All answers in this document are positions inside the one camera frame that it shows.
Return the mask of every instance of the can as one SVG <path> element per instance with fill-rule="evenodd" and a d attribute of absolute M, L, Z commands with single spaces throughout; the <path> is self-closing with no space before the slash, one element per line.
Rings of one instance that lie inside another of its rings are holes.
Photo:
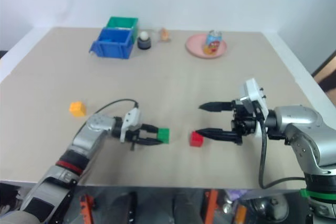
<path fill-rule="evenodd" d="M 205 45 L 203 51 L 206 55 L 216 54 L 219 44 L 222 41 L 222 32 L 211 30 L 206 36 Z"/>

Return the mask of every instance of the white ball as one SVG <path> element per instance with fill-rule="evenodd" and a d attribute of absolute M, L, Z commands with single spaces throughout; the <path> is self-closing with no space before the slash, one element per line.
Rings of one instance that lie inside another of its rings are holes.
<path fill-rule="evenodd" d="M 149 35 L 148 35 L 148 33 L 146 31 L 142 31 L 140 33 L 140 39 L 141 40 L 145 41 L 145 40 L 148 40 L 148 38 L 149 38 Z"/>

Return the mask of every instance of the plastic storage bin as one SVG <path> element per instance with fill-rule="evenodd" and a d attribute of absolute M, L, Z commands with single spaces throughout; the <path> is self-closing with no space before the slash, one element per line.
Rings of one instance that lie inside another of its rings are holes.
<path fill-rule="evenodd" d="M 133 48 L 132 34 L 133 30 L 103 28 L 90 52 L 99 57 L 128 59 Z"/>
<path fill-rule="evenodd" d="M 106 25 L 106 28 L 133 29 L 132 43 L 134 44 L 134 42 L 137 40 L 138 37 L 137 18 L 111 17 Z"/>

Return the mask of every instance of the table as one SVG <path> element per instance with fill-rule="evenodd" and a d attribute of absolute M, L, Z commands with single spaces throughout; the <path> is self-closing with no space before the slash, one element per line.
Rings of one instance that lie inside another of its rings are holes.
<path fill-rule="evenodd" d="M 205 140 L 190 147 L 195 129 L 230 129 L 232 113 L 209 113 L 198 106 L 239 97 L 239 86 L 256 78 L 269 108 L 309 101 L 261 33 L 225 32 L 225 56 L 204 60 L 184 48 L 196 31 L 172 31 L 172 41 L 133 48 L 129 60 L 99 58 L 88 50 L 100 29 L 53 28 L 0 84 L 0 179 L 36 183 L 70 144 L 88 118 L 75 118 L 72 101 L 83 101 L 90 115 L 106 103 L 133 98 L 142 122 L 169 127 L 168 145 L 138 146 L 107 138 L 91 164 L 85 185 L 258 188 L 261 141 L 243 145 Z M 132 104 L 105 110 L 124 116 Z M 303 176 L 292 149 L 269 141 L 265 182 Z M 298 189 L 303 182 L 278 185 Z"/>

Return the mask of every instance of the green bin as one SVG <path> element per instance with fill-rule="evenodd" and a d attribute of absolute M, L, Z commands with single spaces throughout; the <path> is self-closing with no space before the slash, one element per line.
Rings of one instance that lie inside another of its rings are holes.
<path fill-rule="evenodd" d="M 107 28 L 115 29 L 133 29 L 132 43 L 138 37 L 138 18 L 111 17 L 106 25 Z"/>

